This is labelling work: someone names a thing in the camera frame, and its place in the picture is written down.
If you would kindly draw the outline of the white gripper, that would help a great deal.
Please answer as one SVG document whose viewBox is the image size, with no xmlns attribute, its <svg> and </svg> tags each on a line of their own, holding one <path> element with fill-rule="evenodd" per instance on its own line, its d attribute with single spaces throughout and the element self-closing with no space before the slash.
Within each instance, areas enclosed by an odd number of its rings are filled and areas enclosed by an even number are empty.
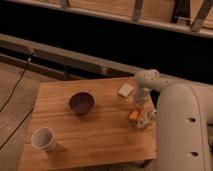
<svg viewBox="0 0 213 171">
<path fill-rule="evenodd" d="M 139 107 L 139 113 L 141 115 L 144 115 L 145 107 L 143 105 L 147 102 L 149 95 L 150 95 L 150 89 L 149 88 L 136 87 L 134 92 L 133 92 L 133 104 L 134 105 L 132 106 L 131 113 L 138 111 L 137 106 L 142 106 L 142 107 Z"/>
</svg>

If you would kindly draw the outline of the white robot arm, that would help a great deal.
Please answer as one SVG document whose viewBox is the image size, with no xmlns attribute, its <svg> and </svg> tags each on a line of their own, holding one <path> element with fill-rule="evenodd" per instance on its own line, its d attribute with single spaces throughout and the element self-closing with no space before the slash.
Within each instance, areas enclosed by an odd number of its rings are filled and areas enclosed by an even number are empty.
<svg viewBox="0 0 213 171">
<path fill-rule="evenodd" d="M 135 74 L 133 104 L 157 101 L 156 171 L 213 171 L 208 124 L 213 124 L 213 85 L 164 77 L 157 70 Z"/>
</svg>

